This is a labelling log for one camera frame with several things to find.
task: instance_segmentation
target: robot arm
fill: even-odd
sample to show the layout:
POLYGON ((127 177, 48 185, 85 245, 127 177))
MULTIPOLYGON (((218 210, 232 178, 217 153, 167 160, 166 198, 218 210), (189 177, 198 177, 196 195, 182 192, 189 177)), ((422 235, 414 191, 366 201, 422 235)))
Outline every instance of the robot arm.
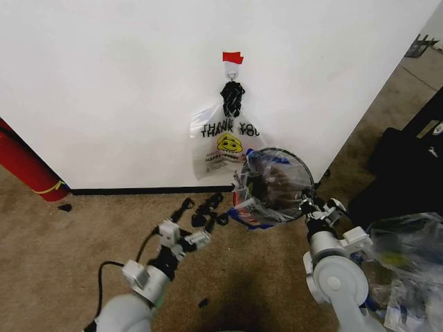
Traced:
POLYGON ((344 207, 337 200, 317 206, 305 197, 300 208, 307 215, 309 252, 303 256, 307 285, 318 303, 330 303, 340 324, 340 332, 386 332, 383 326, 362 308, 368 296, 368 281, 363 271, 349 259, 353 252, 372 245, 361 227, 337 239, 332 225, 344 207))
POLYGON ((133 290, 132 294, 111 299, 86 332, 150 332, 155 310, 160 306, 168 284, 186 253, 203 248, 210 242, 213 222, 205 230, 190 234, 170 219, 159 225, 161 247, 157 258, 147 267, 129 260, 123 266, 123 275, 133 290))

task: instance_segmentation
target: red cylinder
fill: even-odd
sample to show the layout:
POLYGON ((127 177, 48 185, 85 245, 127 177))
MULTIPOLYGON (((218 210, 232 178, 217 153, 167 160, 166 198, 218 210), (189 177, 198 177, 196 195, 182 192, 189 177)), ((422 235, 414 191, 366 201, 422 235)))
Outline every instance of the red cylinder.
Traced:
POLYGON ((2 119, 0 127, 6 131, 0 131, 0 164, 46 201, 65 197, 69 191, 58 176, 15 138, 15 132, 2 119))

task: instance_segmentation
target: crumpled plastic bag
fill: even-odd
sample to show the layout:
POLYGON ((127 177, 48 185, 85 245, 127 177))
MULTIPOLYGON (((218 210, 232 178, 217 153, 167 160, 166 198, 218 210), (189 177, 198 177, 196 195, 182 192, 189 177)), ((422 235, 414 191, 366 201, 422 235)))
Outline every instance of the crumpled plastic bag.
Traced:
POLYGON ((249 228, 267 228, 293 221, 302 193, 314 196, 314 180, 307 166, 283 149, 250 151, 235 175, 234 207, 228 214, 249 228))
POLYGON ((384 325, 397 332, 443 331, 443 218, 419 213, 368 228, 371 255, 397 278, 384 325))
POLYGON ((396 332, 441 332, 443 286, 413 279, 395 279, 384 326, 396 332))
POLYGON ((434 212, 376 221, 372 256, 400 277, 443 284, 443 218, 434 212))

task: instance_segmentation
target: white wall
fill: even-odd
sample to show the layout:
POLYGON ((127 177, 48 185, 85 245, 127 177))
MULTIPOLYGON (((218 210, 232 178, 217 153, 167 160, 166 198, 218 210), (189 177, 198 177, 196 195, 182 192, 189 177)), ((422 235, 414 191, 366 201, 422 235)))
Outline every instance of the white wall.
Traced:
POLYGON ((421 34, 422 37, 429 35, 428 39, 443 40, 443 2, 428 20, 421 34))
POLYGON ((189 118, 240 50, 244 103, 318 180, 439 2, 2 1, 0 116, 72 188, 226 185, 189 118))

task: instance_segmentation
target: yellow strap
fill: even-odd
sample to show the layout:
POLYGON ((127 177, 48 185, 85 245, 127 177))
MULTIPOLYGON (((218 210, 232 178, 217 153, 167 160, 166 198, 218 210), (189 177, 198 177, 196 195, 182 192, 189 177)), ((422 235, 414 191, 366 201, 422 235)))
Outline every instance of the yellow strap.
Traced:
POLYGON ((59 180, 56 184, 54 184, 51 188, 49 188, 48 190, 43 190, 42 192, 36 192, 35 190, 34 193, 36 194, 46 194, 48 192, 52 192, 53 190, 57 190, 58 188, 60 188, 61 185, 66 185, 65 182, 63 182, 62 180, 59 180))

